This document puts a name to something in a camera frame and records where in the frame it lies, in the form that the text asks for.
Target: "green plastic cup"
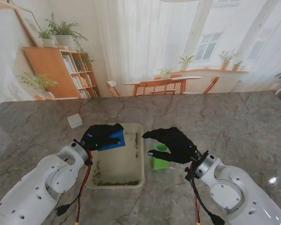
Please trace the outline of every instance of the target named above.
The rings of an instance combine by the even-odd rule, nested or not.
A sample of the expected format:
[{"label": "green plastic cup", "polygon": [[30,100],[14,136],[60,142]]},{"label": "green plastic cup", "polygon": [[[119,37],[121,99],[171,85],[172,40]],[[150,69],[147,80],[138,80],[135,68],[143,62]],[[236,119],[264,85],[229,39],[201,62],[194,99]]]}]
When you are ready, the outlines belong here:
[{"label": "green plastic cup", "polygon": [[[167,148],[167,146],[165,146],[165,144],[158,144],[155,146],[155,149],[157,151],[169,152],[169,149]],[[166,169],[166,168],[168,168],[169,162],[162,160],[162,159],[152,157],[152,165],[153,165],[154,170]]]}]

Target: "wire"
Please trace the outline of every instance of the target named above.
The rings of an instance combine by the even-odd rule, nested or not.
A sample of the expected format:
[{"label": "wire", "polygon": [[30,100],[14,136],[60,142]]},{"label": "wire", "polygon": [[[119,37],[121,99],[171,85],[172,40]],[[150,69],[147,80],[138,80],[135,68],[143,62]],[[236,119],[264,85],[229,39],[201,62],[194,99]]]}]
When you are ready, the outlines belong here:
[{"label": "wire", "polygon": [[83,192],[83,190],[84,190],[86,181],[87,181],[88,178],[89,178],[89,173],[90,173],[90,169],[91,169],[91,165],[92,165],[92,163],[91,163],[91,161],[92,161],[92,154],[91,154],[91,152],[90,152],[88,149],[87,149],[87,154],[88,154],[88,156],[89,156],[88,170],[87,170],[87,172],[86,172],[86,174],[85,174],[85,177],[84,177],[84,179],[83,179],[83,183],[82,183],[82,185],[81,185],[81,188],[80,188],[80,191],[79,191],[78,196],[77,196],[76,199],[71,203],[71,204],[73,204],[73,203],[78,199],[78,211],[77,211],[76,221],[75,221],[75,222],[77,222],[77,223],[79,222],[80,207],[81,207],[81,195],[82,195],[82,192]]},{"label": "wire", "polygon": [[205,212],[210,216],[212,217],[213,214],[205,207],[204,203],[202,202],[201,198],[200,198],[200,195],[198,193],[198,190],[197,190],[197,187],[196,187],[196,184],[195,184],[195,180],[194,180],[194,169],[192,169],[192,166],[191,166],[191,181],[192,181],[192,187],[193,187],[193,191],[195,193],[195,195],[197,196],[198,198],[198,201],[200,202],[202,208],[205,210]]},{"label": "wire", "polygon": [[197,224],[200,224],[200,213],[199,213],[198,198],[197,198],[196,194],[195,194],[194,197],[195,197],[195,208],[196,208],[196,222],[197,222]]}]

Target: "gray marble table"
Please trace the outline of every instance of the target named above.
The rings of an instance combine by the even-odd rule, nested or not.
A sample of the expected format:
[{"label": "gray marble table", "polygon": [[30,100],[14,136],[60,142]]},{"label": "gray marble table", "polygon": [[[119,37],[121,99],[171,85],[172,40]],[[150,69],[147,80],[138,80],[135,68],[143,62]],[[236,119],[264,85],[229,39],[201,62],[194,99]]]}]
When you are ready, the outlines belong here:
[{"label": "gray marble table", "polygon": [[[83,125],[71,129],[67,117],[79,113]],[[45,156],[57,153],[73,138],[80,139],[96,123],[138,122],[144,130],[181,129],[201,152],[209,150],[225,164],[246,170],[281,208],[281,101],[266,92],[222,93],[27,101],[0,104],[0,200]],[[145,140],[144,151],[152,147]],[[145,155],[146,180],[138,189],[85,189],[82,225],[195,225],[193,193],[182,165],[153,171]],[[84,176],[59,204],[69,203]],[[269,185],[271,177],[277,184]],[[197,181],[205,205],[224,217]],[[72,225],[73,205],[67,214],[49,217],[45,225]],[[201,223],[211,225],[203,210]]]}]

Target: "black glove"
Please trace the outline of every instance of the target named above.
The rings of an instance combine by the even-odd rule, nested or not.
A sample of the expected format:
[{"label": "black glove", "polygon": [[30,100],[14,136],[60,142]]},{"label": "black glove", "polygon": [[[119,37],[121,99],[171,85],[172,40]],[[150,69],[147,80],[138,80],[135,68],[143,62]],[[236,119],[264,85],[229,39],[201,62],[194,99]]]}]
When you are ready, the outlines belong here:
[{"label": "black glove", "polygon": [[98,150],[110,144],[117,144],[120,139],[110,139],[109,136],[123,129],[124,128],[118,123],[115,125],[92,125],[84,133],[80,144],[90,151]]},{"label": "black glove", "polygon": [[196,152],[198,152],[197,146],[177,127],[148,131],[142,137],[145,139],[152,138],[165,144],[170,153],[150,150],[148,155],[169,162],[189,163],[193,160],[191,157],[195,156]]}]

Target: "picture frame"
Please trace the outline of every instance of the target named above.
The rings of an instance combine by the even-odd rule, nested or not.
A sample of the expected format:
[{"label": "picture frame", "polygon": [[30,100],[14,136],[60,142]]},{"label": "picture frame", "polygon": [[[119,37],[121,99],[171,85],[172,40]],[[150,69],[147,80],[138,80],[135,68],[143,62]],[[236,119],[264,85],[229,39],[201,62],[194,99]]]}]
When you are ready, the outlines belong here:
[{"label": "picture frame", "polygon": [[43,47],[42,39],[38,37],[41,28],[31,10],[18,7],[15,9],[19,19],[21,20],[23,26],[30,35],[32,41],[37,47]]}]

